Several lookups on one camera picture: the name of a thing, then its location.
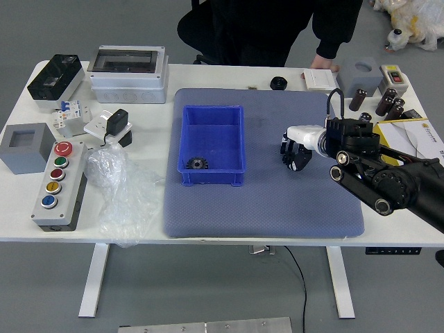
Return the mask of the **person's left hand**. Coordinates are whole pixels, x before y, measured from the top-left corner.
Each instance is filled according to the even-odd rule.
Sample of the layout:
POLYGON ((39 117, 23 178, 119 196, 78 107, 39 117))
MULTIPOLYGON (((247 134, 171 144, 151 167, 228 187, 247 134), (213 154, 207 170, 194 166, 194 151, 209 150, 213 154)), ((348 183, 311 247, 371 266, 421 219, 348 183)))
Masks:
POLYGON ((309 67, 310 69, 329 69, 331 72, 339 72, 340 66, 334 64, 333 59, 324 58, 320 55, 315 55, 309 67))

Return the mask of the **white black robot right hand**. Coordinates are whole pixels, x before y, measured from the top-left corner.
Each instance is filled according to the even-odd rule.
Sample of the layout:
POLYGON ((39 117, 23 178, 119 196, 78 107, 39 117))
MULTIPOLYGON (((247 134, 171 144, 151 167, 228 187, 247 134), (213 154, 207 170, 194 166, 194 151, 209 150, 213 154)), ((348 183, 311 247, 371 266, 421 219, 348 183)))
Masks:
POLYGON ((313 152, 328 157, 325 142, 326 129, 322 126, 290 126, 282 136, 280 146, 282 162, 292 171, 302 171, 313 152))

